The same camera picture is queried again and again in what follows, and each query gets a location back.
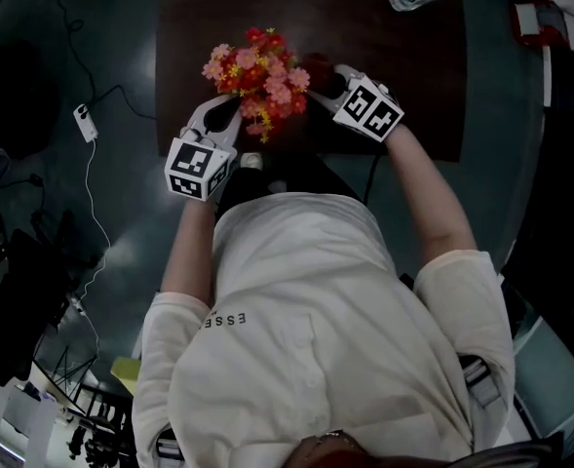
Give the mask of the person's black trousers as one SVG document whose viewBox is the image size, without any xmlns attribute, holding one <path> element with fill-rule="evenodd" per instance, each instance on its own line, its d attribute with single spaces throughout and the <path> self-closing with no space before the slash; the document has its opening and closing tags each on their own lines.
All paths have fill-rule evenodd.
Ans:
<svg viewBox="0 0 574 468">
<path fill-rule="evenodd" d="M 275 156 L 262 170 L 244 168 L 235 170 L 226 182 L 216 209 L 216 219 L 234 207 L 286 192 L 334 194 L 361 201 L 353 189 L 315 154 Z"/>
</svg>

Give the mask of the dark brown wooden table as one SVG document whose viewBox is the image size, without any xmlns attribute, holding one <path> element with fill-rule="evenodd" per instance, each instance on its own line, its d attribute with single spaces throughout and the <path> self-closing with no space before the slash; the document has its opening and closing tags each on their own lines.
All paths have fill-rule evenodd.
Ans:
<svg viewBox="0 0 574 468">
<path fill-rule="evenodd" d="M 274 28 L 298 56 L 319 53 L 378 80 L 429 155 L 456 162 L 465 122 L 467 53 L 462 0 L 398 12 L 388 0 L 163 0 L 156 43 L 161 155 L 215 88 L 202 75 L 211 50 Z"/>
</svg>

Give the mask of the yellow-green seat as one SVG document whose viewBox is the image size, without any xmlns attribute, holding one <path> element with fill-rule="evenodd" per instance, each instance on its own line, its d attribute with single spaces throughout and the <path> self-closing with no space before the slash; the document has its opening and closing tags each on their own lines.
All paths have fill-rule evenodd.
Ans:
<svg viewBox="0 0 574 468">
<path fill-rule="evenodd" d="M 139 359 L 117 357 L 110 368 L 110 373 L 120 381 L 133 397 L 136 394 L 140 365 Z"/>
</svg>

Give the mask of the white power strip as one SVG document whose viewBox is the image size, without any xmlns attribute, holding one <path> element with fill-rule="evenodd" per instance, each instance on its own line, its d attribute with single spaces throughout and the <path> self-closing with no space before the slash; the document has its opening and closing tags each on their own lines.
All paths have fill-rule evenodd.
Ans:
<svg viewBox="0 0 574 468">
<path fill-rule="evenodd" d="M 98 130 L 88 106 L 85 103 L 79 104 L 73 111 L 73 115 L 85 142 L 95 141 L 98 136 Z"/>
</svg>

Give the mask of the dark red wiping cloth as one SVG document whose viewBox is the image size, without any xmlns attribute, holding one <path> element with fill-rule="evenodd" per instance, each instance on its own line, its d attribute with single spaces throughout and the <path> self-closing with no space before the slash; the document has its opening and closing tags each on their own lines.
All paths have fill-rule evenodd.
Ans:
<svg viewBox="0 0 574 468">
<path fill-rule="evenodd" d="M 327 56 L 321 53 L 306 54 L 301 66 L 310 77 L 308 90 L 327 98 L 336 98 L 340 92 L 340 81 L 337 79 L 334 66 Z"/>
</svg>

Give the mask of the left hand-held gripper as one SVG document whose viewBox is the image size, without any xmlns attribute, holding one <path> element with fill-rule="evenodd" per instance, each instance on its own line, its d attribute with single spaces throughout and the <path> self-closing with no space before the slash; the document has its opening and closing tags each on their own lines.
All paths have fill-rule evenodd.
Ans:
<svg viewBox="0 0 574 468">
<path fill-rule="evenodd" d="M 242 116 L 238 107 L 219 107 L 229 95 L 201 103 L 172 140 L 164 174 L 171 193 L 206 202 L 229 174 Z"/>
</svg>

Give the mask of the person's right forearm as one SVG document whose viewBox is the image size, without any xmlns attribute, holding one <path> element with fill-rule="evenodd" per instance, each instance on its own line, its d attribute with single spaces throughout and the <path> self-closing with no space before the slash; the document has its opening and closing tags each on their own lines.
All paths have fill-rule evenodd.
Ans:
<svg viewBox="0 0 574 468">
<path fill-rule="evenodd" d="M 453 251 L 475 251 L 473 230 L 456 194 L 413 132 L 397 125 L 385 145 L 428 263 Z"/>
</svg>

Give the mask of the person's left forearm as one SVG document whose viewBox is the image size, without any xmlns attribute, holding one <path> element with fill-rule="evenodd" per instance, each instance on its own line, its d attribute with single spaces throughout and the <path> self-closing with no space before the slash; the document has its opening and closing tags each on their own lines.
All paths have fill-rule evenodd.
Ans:
<svg viewBox="0 0 574 468">
<path fill-rule="evenodd" d="M 214 200 L 185 203 L 160 287 L 161 293 L 192 296 L 208 308 L 212 300 Z"/>
</svg>

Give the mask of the red and white box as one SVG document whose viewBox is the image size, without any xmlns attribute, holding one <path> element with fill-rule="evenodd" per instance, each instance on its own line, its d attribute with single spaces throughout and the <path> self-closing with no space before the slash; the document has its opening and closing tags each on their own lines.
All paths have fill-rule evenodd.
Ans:
<svg viewBox="0 0 574 468">
<path fill-rule="evenodd" d="M 574 16 L 555 2 L 513 4 L 510 18 L 519 44 L 533 49 L 555 47 L 574 52 Z"/>
</svg>

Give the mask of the flower pot with pink flowers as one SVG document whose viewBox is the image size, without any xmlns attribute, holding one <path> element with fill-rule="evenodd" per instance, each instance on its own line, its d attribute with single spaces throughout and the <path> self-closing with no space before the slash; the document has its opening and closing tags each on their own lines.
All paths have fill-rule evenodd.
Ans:
<svg viewBox="0 0 574 468">
<path fill-rule="evenodd" d="M 241 101 L 245 132 L 266 143 L 287 118 L 307 111 L 311 78 L 276 29 L 251 27 L 246 37 L 245 46 L 214 47 L 202 75 L 220 94 Z"/>
</svg>

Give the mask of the person in white shirt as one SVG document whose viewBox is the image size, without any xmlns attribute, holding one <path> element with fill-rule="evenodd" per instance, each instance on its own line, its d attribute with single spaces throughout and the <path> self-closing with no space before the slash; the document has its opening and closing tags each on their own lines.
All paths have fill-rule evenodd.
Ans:
<svg viewBox="0 0 574 468">
<path fill-rule="evenodd" d="M 360 202 L 286 193 L 214 232 L 214 304 L 157 294 L 133 427 L 141 468 L 172 430 L 188 468 L 278 468 L 303 439 L 453 461 L 492 447 L 514 397 L 510 325 L 488 253 L 453 251 L 412 287 Z"/>
</svg>

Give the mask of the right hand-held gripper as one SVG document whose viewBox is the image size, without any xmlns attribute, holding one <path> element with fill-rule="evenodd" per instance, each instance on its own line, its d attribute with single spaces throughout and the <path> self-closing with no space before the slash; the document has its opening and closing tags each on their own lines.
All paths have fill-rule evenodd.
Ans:
<svg viewBox="0 0 574 468">
<path fill-rule="evenodd" d="M 384 141 L 404 112 L 386 90 L 352 66 L 336 64 L 334 73 L 345 85 L 355 85 L 347 96 L 345 90 L 330 96 L 309 90 L 307 95 L 333 116 L 334 123 L 375 141 Z"/>
</svg>

